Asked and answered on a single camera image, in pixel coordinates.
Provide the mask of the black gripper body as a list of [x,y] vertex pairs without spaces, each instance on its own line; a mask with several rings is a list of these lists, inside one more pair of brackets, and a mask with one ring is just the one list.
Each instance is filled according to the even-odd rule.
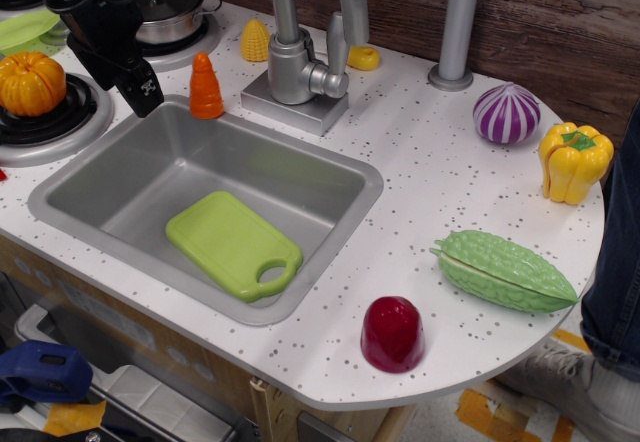
[[142,59],[135,0],[47,0],[47,7],[61,16],[70,30],[67,45],[101,88],[117,87],[119,73]]

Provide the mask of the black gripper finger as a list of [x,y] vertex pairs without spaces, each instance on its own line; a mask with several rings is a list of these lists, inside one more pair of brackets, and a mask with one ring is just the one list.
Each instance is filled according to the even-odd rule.
[[148,116],[164,102],[157,75],[145,59],[125,67],[117,77],[117,87],[138,117]]

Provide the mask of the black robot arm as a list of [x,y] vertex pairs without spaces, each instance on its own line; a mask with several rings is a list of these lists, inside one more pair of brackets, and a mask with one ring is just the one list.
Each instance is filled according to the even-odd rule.
[[67,45],[105,91],[115,87],[139,117],[164,102],[154,69],[136,40],[136,0],[43,0],[70,30]]

